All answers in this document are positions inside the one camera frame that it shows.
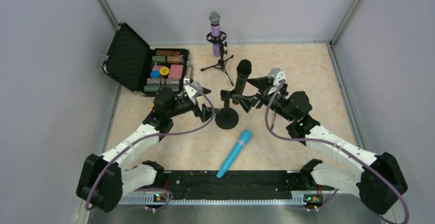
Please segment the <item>round base clip stand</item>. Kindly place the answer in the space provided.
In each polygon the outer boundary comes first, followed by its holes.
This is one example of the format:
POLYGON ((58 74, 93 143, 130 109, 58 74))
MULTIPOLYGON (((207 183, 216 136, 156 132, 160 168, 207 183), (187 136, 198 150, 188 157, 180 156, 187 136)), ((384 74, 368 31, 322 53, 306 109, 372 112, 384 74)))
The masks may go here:
POLYGON ((220 97, 221 101, 224 103, 224 107, 215 115, 215 123, 223 130, 233 129, 239 122, 239 116, 236 110, 230 107, 232 93, 231 91, 221 90, 220 97))

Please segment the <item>black orange-tipped microphone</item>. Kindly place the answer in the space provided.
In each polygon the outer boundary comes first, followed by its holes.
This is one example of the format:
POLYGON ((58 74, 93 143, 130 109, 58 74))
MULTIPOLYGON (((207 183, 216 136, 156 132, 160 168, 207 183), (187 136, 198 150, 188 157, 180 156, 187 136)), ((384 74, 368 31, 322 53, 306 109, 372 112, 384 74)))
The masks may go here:
POLYGON ((239 62, 237 68, 237 77, 233 94, 242 95, 246 86, 247 79, 252 72, 252 63, 250 60, 243 59, 239 62))

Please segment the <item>purple glitter microphone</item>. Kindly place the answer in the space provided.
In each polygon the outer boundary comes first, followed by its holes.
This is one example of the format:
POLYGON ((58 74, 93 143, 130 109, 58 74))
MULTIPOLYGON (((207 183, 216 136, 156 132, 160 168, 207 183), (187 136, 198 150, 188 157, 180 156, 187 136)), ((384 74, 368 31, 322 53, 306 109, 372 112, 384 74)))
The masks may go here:
MULTIPOLYGON (((216 42, 220 38, 220 19, 220 14, 216 11, 212 11, 209 14, 209 20, 211 24, 211 39, 213 42, 216 42)), ((220 56, 220 46, 218 43, 213 43, 213 55, 214 57, 220 56)))

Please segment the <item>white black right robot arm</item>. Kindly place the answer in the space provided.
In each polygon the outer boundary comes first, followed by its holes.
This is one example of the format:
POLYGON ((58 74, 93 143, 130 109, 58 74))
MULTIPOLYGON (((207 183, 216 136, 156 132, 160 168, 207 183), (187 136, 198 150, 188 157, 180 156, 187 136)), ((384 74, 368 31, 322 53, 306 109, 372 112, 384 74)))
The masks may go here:
POLYGON ((392 154, 364 150, 330 132, 310 115, 312 105, 304 91, 287 92, 286 76, 279 68, 264 77, 250 78, 250 74, 250 69, 237 71, 233 97, 243 109, 266 106, 289 122, 288 141, 319 150, 340 164, 311 160, 302 169, 310 180, 356 196, 376 214, 385 215, 397 202, 409 214, 403 197, 408 185, 392 154))

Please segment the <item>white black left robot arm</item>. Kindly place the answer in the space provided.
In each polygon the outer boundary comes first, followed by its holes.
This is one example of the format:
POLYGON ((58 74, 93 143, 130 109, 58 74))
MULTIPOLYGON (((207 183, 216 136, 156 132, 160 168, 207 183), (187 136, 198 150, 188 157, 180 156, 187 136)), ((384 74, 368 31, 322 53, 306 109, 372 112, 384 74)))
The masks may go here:
POLYGON ((152 161, 131 165, 151 146, 167 136, 196 132, 211 123, 216 109, 204 88, 189 78, 183 81, 183 92, 176 94, 171 88, 160 89, 150 113, 138 128, 112 149, 100 154, 90 154, 84 161, 76 195, 85 201, 85 210, 98 208, 112 211, 121 198, 144 186, 153 185, 163 168, 152 161), (173 117, 192 112, 203 123, 200 127, 172 133, 173 117))

